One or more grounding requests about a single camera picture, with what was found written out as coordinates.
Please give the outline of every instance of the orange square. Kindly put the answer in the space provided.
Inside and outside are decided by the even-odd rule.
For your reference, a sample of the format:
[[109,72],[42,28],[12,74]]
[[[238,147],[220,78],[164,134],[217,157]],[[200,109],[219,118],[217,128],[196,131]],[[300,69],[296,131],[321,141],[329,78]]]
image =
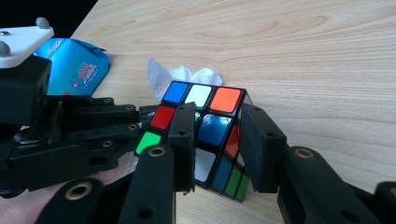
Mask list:
[[231,113],[235,109],[240,94],[241,91],[237,89],[218,88],[210,108]]

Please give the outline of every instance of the logo on blue package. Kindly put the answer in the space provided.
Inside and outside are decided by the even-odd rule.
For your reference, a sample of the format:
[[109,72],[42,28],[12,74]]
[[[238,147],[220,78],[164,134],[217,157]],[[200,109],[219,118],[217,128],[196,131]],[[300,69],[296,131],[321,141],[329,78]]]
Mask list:
[[92,63],[83,62],[75,76],[72,76],[72,86],[73,88],[82,88],[83,90],[87,89],[94,77],[98,74],[99,67]]
[[76,39],[45,42],[35,54],[52,61],[47,95],[92,95],[108,72],[104,51]]

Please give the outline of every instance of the dark background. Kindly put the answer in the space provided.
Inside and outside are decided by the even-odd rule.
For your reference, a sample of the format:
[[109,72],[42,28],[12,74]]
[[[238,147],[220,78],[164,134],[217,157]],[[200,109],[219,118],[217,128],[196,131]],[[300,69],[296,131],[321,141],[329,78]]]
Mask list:
[[97,0],[0,0],[0,28],[35,26],[44,17],[54,29],[54,37],[70,37]]

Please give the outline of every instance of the white plastic part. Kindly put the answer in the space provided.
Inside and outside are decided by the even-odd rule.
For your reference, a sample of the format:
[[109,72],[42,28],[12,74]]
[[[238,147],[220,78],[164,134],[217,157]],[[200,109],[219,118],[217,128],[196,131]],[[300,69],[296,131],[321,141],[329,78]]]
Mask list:
[[40,29],[38,26],[0,28],[0,41],[9,48],[8,56],[0,57],[0,68],[20,65],[44,42],[53,36],[53,29]]

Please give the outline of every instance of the skin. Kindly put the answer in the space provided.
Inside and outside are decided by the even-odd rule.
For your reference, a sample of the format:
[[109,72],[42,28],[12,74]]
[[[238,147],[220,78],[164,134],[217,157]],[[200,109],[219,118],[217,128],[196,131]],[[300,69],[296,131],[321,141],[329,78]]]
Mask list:
[[[101,180],[104,185],[119,174],[120,167],[113,170],[98,172],[91,175]],[[0,223],[2,224],[33,224],[40,215],[41,210],[60,189],[64,183],[35,191],[26,190],[23,194],[12,199],[0,198]]]

